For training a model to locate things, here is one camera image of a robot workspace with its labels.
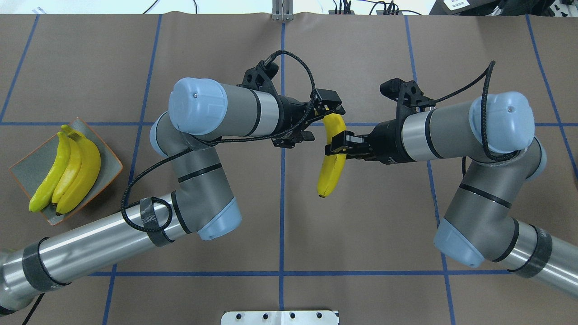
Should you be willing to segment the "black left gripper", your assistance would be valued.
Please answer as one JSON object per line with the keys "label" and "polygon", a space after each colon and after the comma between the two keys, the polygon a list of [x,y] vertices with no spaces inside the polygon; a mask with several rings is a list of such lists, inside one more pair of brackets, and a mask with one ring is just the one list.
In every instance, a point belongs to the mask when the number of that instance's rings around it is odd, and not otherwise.
{"label": "black left gripper", "polygon": [[[277,134],[286,131],[298,124],[298,121],[305,115],[308,102],[300,102],[291,97],[281,97],[281,109],[279,121],[276,129]],[[314,93],[314,103],[312,106],[312,120],[320,120],[329,114],[344,115],[345,109],[342,106],[341,98],[334,90],[316,89]],[[287,132],[280,138],[273,139],[273,146],[278,148],[292,149],[296,144],[304,141],[314,141],[315,136],[310,131],[305,131],[306,126],[295,128]]]}

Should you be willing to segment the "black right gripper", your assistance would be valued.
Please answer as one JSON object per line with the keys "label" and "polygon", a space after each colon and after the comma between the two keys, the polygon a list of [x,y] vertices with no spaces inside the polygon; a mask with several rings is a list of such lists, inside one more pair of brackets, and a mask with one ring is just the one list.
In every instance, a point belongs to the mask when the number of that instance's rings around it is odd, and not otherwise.
{"label": "black right gripper", "polygon": [[326,144],[324,154],[363,157],[365,161],[379,161],[386,165],[407,162],[407,152],[403,148],[396,120],[379,123],[366,135],[355,135],[352,131],[339,132]]}

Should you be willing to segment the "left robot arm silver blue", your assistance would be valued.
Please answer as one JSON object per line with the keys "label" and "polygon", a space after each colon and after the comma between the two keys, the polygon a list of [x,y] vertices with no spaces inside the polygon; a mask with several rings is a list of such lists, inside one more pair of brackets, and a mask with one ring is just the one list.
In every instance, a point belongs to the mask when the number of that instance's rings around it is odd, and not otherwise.
{"label": "left robot arm silver blue", "polygon": [[177,81],[168,110],[151,127],[150,142],[163,162],[172,164],[179,187],[132,203],[125,195],[110,216],[2,253],[1,315],[186,234],[208,241],[235,230],[242,216],[215,146],[271,138],[275,146],[290,149],[314,140],[306,130],[311,123],[344,113],[336,91],[314,87],[310,99],[300,102],[279,95],[260,73],[248,74],[237,86],[212,79]]}

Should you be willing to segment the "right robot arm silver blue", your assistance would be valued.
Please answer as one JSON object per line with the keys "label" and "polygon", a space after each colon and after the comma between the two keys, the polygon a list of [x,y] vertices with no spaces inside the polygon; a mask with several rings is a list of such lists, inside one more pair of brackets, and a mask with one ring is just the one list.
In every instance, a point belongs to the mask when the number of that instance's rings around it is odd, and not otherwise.
{"label": "right robot arm silver blue", "polygon": [[[547,155],[535,136],[528,99],[516,91],[487,97],[482,144],[482,99],[433,108],[421,91],[402,91],[394,120],[378,124],[368,135],[342,131],[332,136],[326,156],[403,164],[469,157],[466,171],[435,235],[446,256],[476,268],[484,260],[577,297],[577,248],[546,230],[510,217],[521,187],[540,175]],[[430,111],[417,112],[418,107]],[[513,153],[504,161],[500,154]]]}

